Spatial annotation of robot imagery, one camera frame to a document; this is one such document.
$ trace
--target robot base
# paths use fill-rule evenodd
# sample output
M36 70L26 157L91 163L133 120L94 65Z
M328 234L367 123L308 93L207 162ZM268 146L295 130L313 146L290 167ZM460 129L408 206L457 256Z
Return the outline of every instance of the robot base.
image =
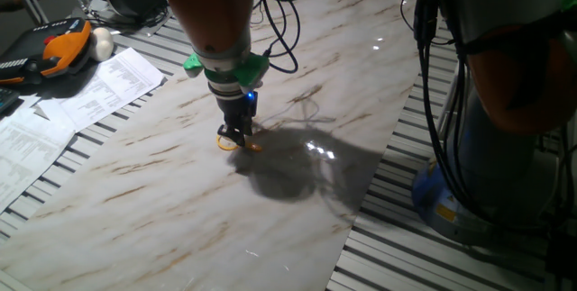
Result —
M500 214L499 219L507 225L543 224L539 217L549 205L550 196L555 189L555 156L536 153L533 164L534 166L522 179L511 182L524 190L523 198L512 195L509 198L509 206L484 206L489 214ZM417 173L413 182L412 199L421 219L450 240L466 245L489 247L515 244L526 238L520 234L505 232L468 211L447 187L438 165L423 168ZM529 213L532 214L529 217L522 216Z
M493 243L494 226L471 214L449 191L441 169L422 169L413 182L413 205L425 223L444 237L467 245Z

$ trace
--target metal grating floor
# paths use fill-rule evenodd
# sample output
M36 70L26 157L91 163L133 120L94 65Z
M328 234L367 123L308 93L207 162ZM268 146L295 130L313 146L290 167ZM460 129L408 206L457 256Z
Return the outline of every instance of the metal grating floor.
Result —
M441 26L438 37L448 40L451 35ZM115 52L132 47L166 77L171 77L182 71L181 65L191 52L184 38L176 19L170 19L150 38L139 34L115 36ZM437 116L450 91L455 65L452 47L431 49L431 98ZM506 256L488 257L483 250L444 239L424 225L414 211L410 199L412 178L433 155L421 83L418 77L326 288L332 291L542 289L545 245L526 241L525 247ZM62 156L0 214L0 244L64 186L154 92L79 132Z

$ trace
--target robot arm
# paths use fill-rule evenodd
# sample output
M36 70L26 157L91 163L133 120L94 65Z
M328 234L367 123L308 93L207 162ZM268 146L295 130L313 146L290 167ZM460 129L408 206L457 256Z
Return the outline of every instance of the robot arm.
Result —
M258 94L255 85L241 83L235 74L256 59L254 80L268 68L268 63L251 54L250 20L253 0L169 0L198 60L205 67L210 91L224 113L224 125L218 134L239 146L244 136L252 135Z
M538 134L572 117L577 55L561 0L441 1L458 53L498 128Z

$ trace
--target marble board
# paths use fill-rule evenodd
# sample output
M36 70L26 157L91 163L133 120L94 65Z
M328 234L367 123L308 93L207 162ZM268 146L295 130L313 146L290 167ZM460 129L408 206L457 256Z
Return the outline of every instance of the marble board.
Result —
M175 75L0 248L0 269L32 290L324 290L418 74L399 4L297 2L300 70L263 79L260 153L219 150L206 79ZM274 40L260 18L256 53Z

